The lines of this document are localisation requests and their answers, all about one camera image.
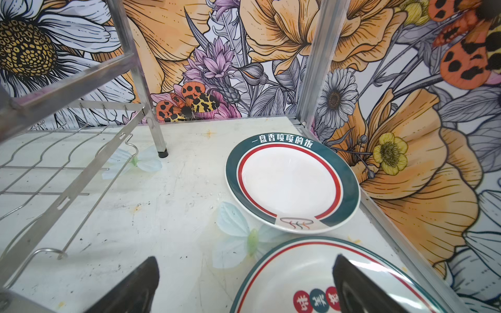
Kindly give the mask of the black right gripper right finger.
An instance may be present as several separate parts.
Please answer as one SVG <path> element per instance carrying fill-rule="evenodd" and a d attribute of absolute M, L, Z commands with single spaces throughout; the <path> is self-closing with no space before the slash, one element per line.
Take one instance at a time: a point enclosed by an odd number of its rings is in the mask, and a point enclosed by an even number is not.
<path fill-rule="evenodd" d="M 342 254 L 332 269 L 341 312 L 407 312 Z"/>

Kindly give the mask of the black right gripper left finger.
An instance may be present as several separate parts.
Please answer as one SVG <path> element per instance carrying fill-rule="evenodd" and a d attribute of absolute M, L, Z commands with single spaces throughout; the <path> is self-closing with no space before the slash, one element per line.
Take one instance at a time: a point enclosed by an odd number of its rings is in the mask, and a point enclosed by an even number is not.
<path fill-rule="evenodd" d="M 86 312 L 151 312 L 160 272 L 150 256 Z"/>

